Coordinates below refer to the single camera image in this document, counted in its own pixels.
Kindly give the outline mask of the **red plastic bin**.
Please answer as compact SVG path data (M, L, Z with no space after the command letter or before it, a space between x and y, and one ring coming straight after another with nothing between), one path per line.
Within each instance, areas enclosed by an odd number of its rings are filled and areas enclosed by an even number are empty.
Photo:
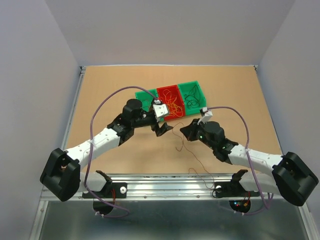
M159 99L165 103L169 110L169 115L164 118L170 121L186 116L185 103L178 86L170 85L156 88Z

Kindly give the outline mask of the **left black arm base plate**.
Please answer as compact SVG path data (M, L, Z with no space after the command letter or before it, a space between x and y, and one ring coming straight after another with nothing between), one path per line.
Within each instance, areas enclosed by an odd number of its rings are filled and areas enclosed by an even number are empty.
M116 199L125 199L127 197L128 184L126 182L108 183L100 191L93 193L102 199L111 199L114 195Z

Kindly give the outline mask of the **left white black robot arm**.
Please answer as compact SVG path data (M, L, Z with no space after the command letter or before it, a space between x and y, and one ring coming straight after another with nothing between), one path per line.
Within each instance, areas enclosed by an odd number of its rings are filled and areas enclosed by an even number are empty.
M40 182L62 202L80 192L92 191L100 197L108 196L112 179L98 170L84 173L83 168L89 168L92 160L128 141L136 128L149 126L156 136L162 136L172 129L167 123L159 125L168 115L167 105L160 100L154 100L148 111L143 110L140 100L128 100L113 122L92 139L66 150L53 150Z

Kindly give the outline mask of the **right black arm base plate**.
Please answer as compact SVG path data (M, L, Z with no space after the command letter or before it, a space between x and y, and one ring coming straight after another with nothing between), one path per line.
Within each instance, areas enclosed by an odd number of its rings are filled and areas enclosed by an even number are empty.
M240 183L234 181L217 182L211 195L214 198L236 198L236 197L259 197L260 194L255 191L245 190Z

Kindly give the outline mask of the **green plastic bin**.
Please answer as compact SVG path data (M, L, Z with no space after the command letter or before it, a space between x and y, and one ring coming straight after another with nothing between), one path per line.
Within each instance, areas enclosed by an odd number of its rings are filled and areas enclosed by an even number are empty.
M177 85L185 106L185 115L200 113L200 109L207 106L206 97L198 81L190 81Z
M157 90L154 88L154 89L149 89L148 90L149 92L151 92L154 96L156 96L158 99L159 96L158 96L158 92ZM145 91L137 91L135 92L135 98L140 100L142 102L142 109L146 112L149 112L150 109L153 109L152 108L152 102L154 100L154 98L148 94L147 92Z

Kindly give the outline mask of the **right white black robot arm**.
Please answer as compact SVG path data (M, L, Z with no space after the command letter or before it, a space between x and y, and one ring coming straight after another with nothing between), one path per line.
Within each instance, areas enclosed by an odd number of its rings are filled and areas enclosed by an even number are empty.
M270 154L246 148L226 138L218 122L194 119L180 132L190 142L205 144L219 161L250 169L233 175L230 189L235 195L251 191L269 193L301 207L319 184L318 177L296 153Z

